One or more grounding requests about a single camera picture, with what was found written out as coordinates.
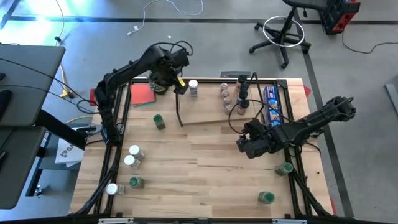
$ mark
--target green can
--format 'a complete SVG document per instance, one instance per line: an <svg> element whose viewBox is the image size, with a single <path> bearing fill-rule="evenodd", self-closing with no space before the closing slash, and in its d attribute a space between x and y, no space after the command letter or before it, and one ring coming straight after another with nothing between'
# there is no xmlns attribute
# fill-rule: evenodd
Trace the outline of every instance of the green can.
<svg viewBox="0 0 398 224"><path fill-rule="evenodd" d="M155 124L156 124L156 128L158 130L162 130L162 129L166 128L166 125L164 124L163 117L161 115L159 115L159 114L155 115L154 116L154 121L155 121Z"/></svg>
<svg viewBox="0 0 398 224"><path fill-rule="evenodd" d="M139 188L144 188L145 181L140 177L131 177L129 184L131 188L139 189Z"/></svg>
<svg viewBox="0 0 398 224"><path fill-rule="evenodd" d="M270 203L274 202L275 195L271 192L260 192L258 200L261 203L270 204Z"/></svg>
<svg viewBox="0 0 398 224"><path fill-rule="evenodd" d="M276 168L275 173L283 176L287 175L292 171L293 171L293 165L289 162L284 162L283 164L279 165L278 168Z"/></svg>

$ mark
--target gray floor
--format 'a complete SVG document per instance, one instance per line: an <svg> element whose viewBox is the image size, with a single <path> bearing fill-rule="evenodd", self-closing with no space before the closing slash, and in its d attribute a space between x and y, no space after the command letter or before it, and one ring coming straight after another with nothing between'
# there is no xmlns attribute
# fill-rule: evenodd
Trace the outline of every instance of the gray floor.
<svg viewBox="0 0 398 224"><path fill-rule="evenodd" d="M142 17L142 7L149 1L141 0L96 0L61 1L65 15L96 17ZM215 0L205 1L202 19L266 19L271 16L286 16L289 7L280 0ZM196 13L199 0L175 0L181 10ZM4 1L5 8L11 5ZM363 0L360 13L354 18L362 21L393 21L398 2L394 0ZM55 2L46 0L22 1L13 16L48 15L59 16ZM178 13L167 2L157 2L147 8L148 18L189 18ZM308 18L318 19L308 10ZM238 23L146 23L144 28L130 37L126 33L140 23L91 23L67 22L63 33L67 49L63 65L68 83L83 96L88 96L102 76L138 58L145 48L159 41L186 40L193 45L195 53L191 65L184 70L186 77L218 77L225 70L249 70L261 77L302 78L311 87L305 61L300 49L288 49L290 64L285 70L279 65L282 58L277 47L259 49L248 54L248 48L264 40L261 32L255 32L254 24ZM398 45L382 46L371 55L351 52L341 44L341 36L326 36L320 25L303 25L306 38L312 43L310 57L323 102L337 95L355 97L353 104L358 112L348 123L333 123L331 130L343 170L349 198L358 219L397 223L398 215L398 165L395 147L398 139L394 130L398 119L384 89L384 84L397 75ZM53 45L61 22L9 21L0 31L0 42L20 44ZM349 25L345 42L353 48L370 50L379 42L397 41L397 26ZM61 89L54 84L54 93ZM316 110L311 94L310 109ZM44 108L62 121L82 114L54 96L48 96ZM326 144L321 138L322 162L331 198L336 203L339 215L343 215L331 168ZM38 198L21 197L18 206L0 210L0 220L15 218L64 215L74 186L73 176L49 171L40 184L49 185L51 195ZM59 181L52 183L53 177ZM37 211L28 206L28 200L37 201Z"/></svg>

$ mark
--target wooden tabletop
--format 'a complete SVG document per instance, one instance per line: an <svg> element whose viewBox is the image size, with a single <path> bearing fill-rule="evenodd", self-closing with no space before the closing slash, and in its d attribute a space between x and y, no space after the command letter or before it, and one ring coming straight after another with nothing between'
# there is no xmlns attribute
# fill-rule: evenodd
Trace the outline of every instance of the wooden tabletop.
<svg viewBox="0 0 398 224"><path fill-rule="evenodd" d="M287 83L294 119L309 114L302 80L290 78ZM192 99L189 93L180 96L181 119L185 124L182 128L175 114L175 95L171 92L157 96L153 105L130 106L117 180L118 184L125 185L126 192L114 197L113 215L123 212L124 217L282 218L286 213L294 214L288 178L274 172L275 167L284 162L284 153L267 153L255 159L240 153L235 143L239 135L226 122L228 116L223 111L218 90L217 84L199 84L198 99ZM256 87L251 87L249 97L259 100ZM232 126L242 129L260 107L252 103L245 116L234 112ZM152 120L155 114L164 118L166 128L162 131L157 130ZM99 124L100 117L95 115L93 122ZM123 162L133 144L146 155L137 170ZM97 187L104 151L103 143L86 148L71 212L81 208ZM331 213L319 152L304 145L302 160L308 187ZM128 183L132 176L142 177L145 188L130 188ZM257 197L262 191L274 193L275 202L259 203ZM297 195L304 211L298 186ZM102 209L106 198L104 193Z"/></svg>

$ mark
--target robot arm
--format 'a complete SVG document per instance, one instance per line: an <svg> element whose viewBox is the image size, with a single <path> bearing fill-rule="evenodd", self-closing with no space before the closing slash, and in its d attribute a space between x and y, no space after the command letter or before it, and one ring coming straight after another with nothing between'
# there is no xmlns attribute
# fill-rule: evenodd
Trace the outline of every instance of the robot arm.
<svg viewBox="0 0 398 224"><path fill-rule="evenodd" d="M104 76L94 90L94 95L102 118L101 134L106 145L117 145L121 139L112 114L118 87L146 71L151 71L155 74L150 80L151 83L162 87L163 90L174 86L174 92L183 95L188 85L183 85L177 75L182 67L189 65L188 56L185 48L171 53L155 44L151 45L140 59L135 62L130 61L128 65L114 69L113 72Z"/></svg>
<svg viewBox="0 0 398 224"><path fill-rule="evenodd" d="M337 96L328 101L322 109L294 122L277 126L263 125L258 119L245 123L245 133L236 141L240 152L249 159L264 153L275 153L289 146L303 146L312 133L322 133L331 121L349 121L355 116L356 108L352 98Z"/></svg>

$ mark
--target white cap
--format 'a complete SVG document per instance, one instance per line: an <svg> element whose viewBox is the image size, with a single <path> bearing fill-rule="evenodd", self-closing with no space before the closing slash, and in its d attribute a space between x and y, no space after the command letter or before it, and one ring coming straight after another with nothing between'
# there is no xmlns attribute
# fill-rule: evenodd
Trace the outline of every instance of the white cap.
<svg viewBox="0 0 398 224"><path fill-rule="evenodd" d="M110 195L116 194L117 191L118 191L118 186L116 184L108 184L108 186L106 187L106 193Z"/></svg>
<svg viewBox="0 0 398 224"><path fill-rule="evenodd" d="M196 80L190 80L190 81L188 82L188 84L189 84L189 87L190 87L190 88L196 88L196 87L198 87L198 81L196 81Z"/></svg>
<svg viewBox="0 0 398 224"><path fill-rule="evenodd" d="M136 161L136 159L134 158L134 156L132 155L128 155L124 158L124 163L126 165L132 165L134 162Z"/></svg>
<svg viewBox="0 0 398 224"><path fill-rule="evenodd" d="M136 155L139 152L139 147L137 145L132 145L129 150L130 154Z"/></svg>

